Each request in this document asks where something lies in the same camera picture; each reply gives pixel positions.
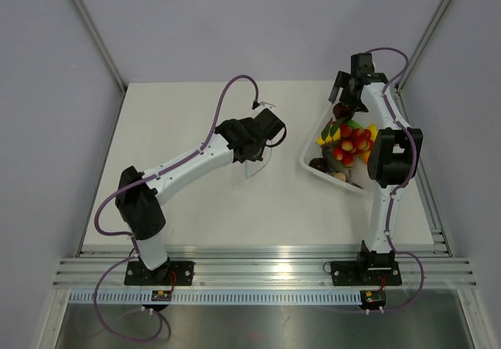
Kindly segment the green fruit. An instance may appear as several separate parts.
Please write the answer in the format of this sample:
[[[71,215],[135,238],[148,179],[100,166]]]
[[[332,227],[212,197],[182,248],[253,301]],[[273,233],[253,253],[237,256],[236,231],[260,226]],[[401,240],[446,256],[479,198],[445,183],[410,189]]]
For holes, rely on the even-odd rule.
[[[359,124],[358,122],[353,121],[353,120],[346,121],[345,125],[348,126],[351,130],[355,130],[355,129],[359,129],[359,128],[362,130],[365,129],[364,126],[362,126],[361,124]]]

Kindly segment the clear zip bag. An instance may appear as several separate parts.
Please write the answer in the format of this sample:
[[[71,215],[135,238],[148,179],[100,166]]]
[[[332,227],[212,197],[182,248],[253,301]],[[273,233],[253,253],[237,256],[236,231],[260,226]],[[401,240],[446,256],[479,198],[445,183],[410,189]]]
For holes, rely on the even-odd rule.
[[[254,177],[261,172],[269,163],[272,158],[272,149],[265,147],[260,160],[249,161],[246,160],[243,164],[244,176],[246,179]]]

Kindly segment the dark red apple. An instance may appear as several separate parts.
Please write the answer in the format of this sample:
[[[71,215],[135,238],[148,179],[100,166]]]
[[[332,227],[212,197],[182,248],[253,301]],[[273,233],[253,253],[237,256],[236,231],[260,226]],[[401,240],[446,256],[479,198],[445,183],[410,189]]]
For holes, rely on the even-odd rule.
[[[350,120],[354,116],[354,113],[355,112],[344,103],[337,103],[333,107],[333,115],[337,120],[341,118],[346,118],[347,120]]]

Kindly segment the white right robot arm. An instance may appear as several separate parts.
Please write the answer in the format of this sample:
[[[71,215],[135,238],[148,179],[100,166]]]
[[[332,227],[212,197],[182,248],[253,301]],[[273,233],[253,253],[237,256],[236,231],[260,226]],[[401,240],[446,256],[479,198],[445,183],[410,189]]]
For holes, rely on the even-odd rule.
[[[351,56],[351,69],[339,71],[329,101],[349,113],[368,113],[377,126],[367,170],[374,181],[369,233],[353,261],[331,261],[335,286],[399,286],[402,283],[398,251],[392,234],[404,188],[416,173],[423,132],[412,128],[391,98],[393,79],[378,73],[372,52]]]

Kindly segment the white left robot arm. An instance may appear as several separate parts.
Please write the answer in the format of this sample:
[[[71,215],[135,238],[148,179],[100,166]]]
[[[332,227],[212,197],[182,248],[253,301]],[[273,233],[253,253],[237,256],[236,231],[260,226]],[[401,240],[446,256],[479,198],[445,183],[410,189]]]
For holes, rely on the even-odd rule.
[[[182,154],[165,165],[139,172],[128,167],[121,173],[120,194],[115,198],[121,218],[132,231],[139,249],[139,269],[153,285],[169,275],[170,259],[160,232],[166,219],[161,206],[199,178],[235,162],[263,161],[265,148],[278,135],[287,135],[286,125],[268,108],[255,117],[230,119],[216,126],[198,149]]]

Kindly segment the yellow bell pepper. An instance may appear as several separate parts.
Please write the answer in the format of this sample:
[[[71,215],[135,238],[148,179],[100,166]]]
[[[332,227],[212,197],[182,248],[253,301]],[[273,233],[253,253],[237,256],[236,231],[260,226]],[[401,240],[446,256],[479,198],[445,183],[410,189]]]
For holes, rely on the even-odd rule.
[[[340,138],[340,134],[337,131],[334,135],[328,135],[325,138],[323,138],[322,136],[319,136],[316,140],[316,143],[319,146],[326,146],[326,145],[333,144],[334,142],[338,141],[339,138]]]

